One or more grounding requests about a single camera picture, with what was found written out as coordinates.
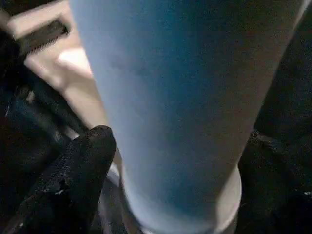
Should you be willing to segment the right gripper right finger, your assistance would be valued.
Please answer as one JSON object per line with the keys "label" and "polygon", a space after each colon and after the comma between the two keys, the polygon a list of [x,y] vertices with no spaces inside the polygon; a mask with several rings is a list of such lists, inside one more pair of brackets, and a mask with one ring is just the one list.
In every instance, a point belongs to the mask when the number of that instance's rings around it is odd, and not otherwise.
{"label": "right gripper right finger", "polygon": [[312,232],[312,137],[287,145],[251,132],[238,164],[239,234]]}

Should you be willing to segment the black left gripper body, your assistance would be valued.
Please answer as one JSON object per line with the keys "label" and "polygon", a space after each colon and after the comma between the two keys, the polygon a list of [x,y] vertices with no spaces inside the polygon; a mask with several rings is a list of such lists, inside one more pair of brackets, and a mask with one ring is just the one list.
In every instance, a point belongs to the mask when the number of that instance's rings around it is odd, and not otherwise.
{"label": "black left gripper body", "polygon": [[15,38],[0,28],[0,115],[10,119],[21,132],[41,136],[60,150],[70,138],[69,128],[83,134],[88,128],[59,91],[24,64],[27,57],[68,35],[70,28],[54,19]]}

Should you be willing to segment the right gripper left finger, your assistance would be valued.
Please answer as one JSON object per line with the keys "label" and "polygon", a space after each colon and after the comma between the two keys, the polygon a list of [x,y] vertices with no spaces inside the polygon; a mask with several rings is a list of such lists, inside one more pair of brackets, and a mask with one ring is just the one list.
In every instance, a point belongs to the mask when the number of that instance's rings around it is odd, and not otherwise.
{"label": "right gripper left finger", "polygon": [[31,187],[3,233],[88,233],[116,148],[105,125],[72,140]]}

